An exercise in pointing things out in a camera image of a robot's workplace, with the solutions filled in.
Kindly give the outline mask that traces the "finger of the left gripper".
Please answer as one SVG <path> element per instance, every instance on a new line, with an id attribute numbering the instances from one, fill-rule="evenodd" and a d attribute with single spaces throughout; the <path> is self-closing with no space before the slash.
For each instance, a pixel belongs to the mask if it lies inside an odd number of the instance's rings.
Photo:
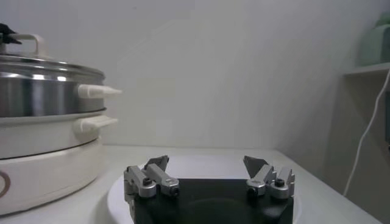
<path id="1" fill-rule="evenodd" d="M 0 24 L 1 43 L 4 44 L 22 44 L 22 42 L 11 37 L 11 34 L 16 34 L 8 25 Z"/>

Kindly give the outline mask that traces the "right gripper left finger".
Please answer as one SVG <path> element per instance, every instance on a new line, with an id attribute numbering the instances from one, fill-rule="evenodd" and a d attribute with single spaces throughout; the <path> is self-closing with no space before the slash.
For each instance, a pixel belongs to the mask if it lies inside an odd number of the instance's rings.
<path id="1" fill-rule="evenodd" d="M 180 194 L 179 180 L 165 172 L 168 162 L 169 156 L 163 155 L 151 158 L 142 169 L 128 166 L 123 174 L 124 195 L 152 198 L 160 189 L 164 195 L 177 197 Z"/>

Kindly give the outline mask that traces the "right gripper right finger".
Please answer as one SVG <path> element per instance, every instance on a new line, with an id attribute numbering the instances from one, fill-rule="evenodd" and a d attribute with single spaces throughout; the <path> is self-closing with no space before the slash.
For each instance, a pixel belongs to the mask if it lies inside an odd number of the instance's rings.
<path id="1" fill-rule="evenodd" d="M 286 200 L 294 196 L 295 175 L 289 167 L 277 173 L 274 166 L 264 159 L 244 156 L 243 163 L 250 178 L 246 180 L 247 194 L 258 198 L 269 193 L 272 198 Z"/>

